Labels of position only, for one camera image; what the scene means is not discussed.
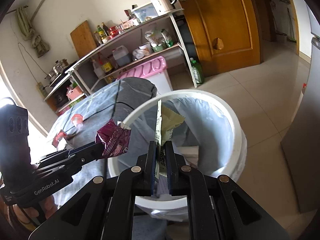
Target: gray refrigerator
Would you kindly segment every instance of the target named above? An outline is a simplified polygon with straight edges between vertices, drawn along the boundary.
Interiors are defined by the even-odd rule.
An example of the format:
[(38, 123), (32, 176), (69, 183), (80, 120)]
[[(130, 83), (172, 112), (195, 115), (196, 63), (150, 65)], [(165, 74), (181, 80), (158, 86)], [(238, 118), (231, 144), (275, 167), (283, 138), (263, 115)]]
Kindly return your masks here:
[(302, 213), (320, 207), (320, 25), (310, 9), (309, 16), (315, 38), (307, 87), (281, 142)]

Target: purple wrapper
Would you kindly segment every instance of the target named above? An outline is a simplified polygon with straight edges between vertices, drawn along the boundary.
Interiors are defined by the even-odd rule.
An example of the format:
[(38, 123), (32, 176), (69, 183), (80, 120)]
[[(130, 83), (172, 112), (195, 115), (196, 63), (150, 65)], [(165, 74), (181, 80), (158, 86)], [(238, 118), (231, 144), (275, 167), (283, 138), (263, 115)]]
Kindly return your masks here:
[(113, 119), (110, 119), (96, 134), (96, 143), (102, 142), (105, 146), (102, 158), (107, 159), (126, 153), (128, 151), (130, 133), (130, 129), (121, 128), (115, 124)]

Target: curtain rod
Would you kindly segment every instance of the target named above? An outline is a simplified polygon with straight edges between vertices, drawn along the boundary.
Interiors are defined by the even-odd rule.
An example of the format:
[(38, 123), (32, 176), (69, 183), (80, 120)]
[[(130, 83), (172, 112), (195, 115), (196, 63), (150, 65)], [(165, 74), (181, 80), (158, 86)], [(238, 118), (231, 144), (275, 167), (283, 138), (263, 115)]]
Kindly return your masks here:
[(17, 10), (17, 9), (12, 10), (12, 11), (8, 11), (8, 12), (6, 13), (6, 15), (9, 14), (9, 13), (15, 12), (16, 10)]

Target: green curtain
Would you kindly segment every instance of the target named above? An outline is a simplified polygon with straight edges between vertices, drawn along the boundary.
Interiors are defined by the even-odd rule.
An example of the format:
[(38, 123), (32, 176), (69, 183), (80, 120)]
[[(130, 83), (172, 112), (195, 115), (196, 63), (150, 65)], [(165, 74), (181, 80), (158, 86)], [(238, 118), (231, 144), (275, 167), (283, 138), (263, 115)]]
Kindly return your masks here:
[(16, 17), (22, 38), (25, 41), (31, 40), (31, 46), (36, 50), (38, 57), (46, 54), (49, 51), (50, 46), (44, 42), (41, 39), (40, 34), (35, 31), (23, 7), (19, 7), (16, 10)]

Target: metal screw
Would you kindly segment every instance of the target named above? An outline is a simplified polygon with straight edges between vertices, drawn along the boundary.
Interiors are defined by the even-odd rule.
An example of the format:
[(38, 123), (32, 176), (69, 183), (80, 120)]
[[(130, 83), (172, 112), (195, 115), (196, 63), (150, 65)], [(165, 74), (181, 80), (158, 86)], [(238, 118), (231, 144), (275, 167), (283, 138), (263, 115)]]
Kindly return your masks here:
[(229, 177), (227, 175), (221, 175), (219, 177), (221, 182), (228, 182), (229, 181)]
[(183, 166), (181, 167), (181, 170), (182, 170), (182, 171), (191, 171), (191, 167), (190, 167), (189, 165), (183, 165)]
[(139, 166), (133, 166), (133, 167), (131, 168), (131, 171), (132, 171), (132, 172), (140, 172), (140, 171), (141, 171), (141, 168), (140, 168)]
[(103, 182), (103, 177), (101, 177), (101, 176), (95, 177), (95, 178), (93, 179), (93, 182), (94, 182), (95, 184), (99, 184), (99, 183)]

